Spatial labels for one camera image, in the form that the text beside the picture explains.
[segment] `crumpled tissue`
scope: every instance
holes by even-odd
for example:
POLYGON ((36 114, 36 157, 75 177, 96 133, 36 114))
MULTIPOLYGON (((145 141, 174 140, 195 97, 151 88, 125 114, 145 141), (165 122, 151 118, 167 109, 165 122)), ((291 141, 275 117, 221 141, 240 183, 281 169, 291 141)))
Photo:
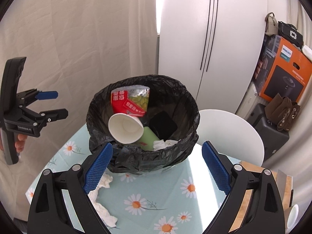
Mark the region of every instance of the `crumpled tissue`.
POLYGON ((109 188, 110 182, 113 181, 113 177, 108 174, 103 174, 102 178, 99 181, 99 184, 97 185, 96 189, 93 191, 90 191, 88 194, 89 199, 96 210, 96 212, 99 214, 99 217, 102 219, 102 221, 109 227, 113 228, 116 227, 117 218, 114 216, 111 216, 108 210, 102 206, 102 204, 96 202, 99 189, 101 187, 109 188))
POLYGON ((153 148, 154 151, 160 150, 160 149, 164 149, 166 147, 170 147, 172 145, 175 145, 177 143, 177 141, 175 140, 160 140, 160 141, 154 141, 153 142, 153 148))

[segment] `white paper cup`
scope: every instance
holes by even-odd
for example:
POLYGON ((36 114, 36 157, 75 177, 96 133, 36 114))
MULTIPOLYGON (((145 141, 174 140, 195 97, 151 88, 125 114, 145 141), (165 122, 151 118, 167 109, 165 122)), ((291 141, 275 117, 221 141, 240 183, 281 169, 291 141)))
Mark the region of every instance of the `white paper cup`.
POLYGON ((295 204, 294 206, 286 209, 284 211, 285 216, 285 229, 293 227, 295 224, 299 213, 299 206, 295 204))
POLYGON ((108 129, 116 141, 122 144, 136 142, 143 135, 141 121, 124 113, 116 113, 108 121, 108 129))

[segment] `blue gripper pad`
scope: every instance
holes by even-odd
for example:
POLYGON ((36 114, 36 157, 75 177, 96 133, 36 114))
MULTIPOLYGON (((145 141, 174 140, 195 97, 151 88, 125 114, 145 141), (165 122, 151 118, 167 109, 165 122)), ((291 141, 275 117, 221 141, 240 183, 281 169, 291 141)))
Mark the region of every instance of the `blue gripper pad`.
POLYGON ((96 189, 112 157, 113 146, 107 143, 85 175, 83 190, 86 194, 96 189))
POLYGON ((35 98, 38 100, 56 99, 57 97, 58 97, 57 91, 42 91, 35 96, 35 98))
POLYGON ((224 193, 228 195, 231 191, 230 174, 207 142, 202 145, 202 157, 219 190, 224 191, 224 193))

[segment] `cardboard box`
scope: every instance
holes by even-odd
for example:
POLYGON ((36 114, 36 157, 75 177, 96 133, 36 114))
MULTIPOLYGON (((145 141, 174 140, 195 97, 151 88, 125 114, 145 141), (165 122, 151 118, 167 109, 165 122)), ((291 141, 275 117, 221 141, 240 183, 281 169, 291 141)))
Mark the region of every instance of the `cardboard box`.
POLYGON ((277 93, 298 101, 311 77, 312 63, 289 41, 265 36, 254 83, 260 97, 271 101, 277 93))

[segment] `light blue tablecloth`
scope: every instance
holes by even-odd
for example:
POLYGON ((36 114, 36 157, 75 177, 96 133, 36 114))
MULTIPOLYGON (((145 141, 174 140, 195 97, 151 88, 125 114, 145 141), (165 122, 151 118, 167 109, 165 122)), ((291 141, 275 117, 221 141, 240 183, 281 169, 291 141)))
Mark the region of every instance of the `light blue tablecloth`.
MULTIPOLYGON (((84 125, 44 169, 60 172, 81 164, 90 154, 89 137, 84 125)), ((188 159, 165 172, 141 176, 106 172, 113 181, 110 188, 99 190, 97 202, 118 218, 116 227, 109 228, 112 234, 201 234, 225 199, 224 192, 211 177, 198 144, 188 159)), ((29 202, 39 177, 26 192, 29 202)), ((63 191, 63 196, 74 227, 83 231, 68 191, 63 191)))

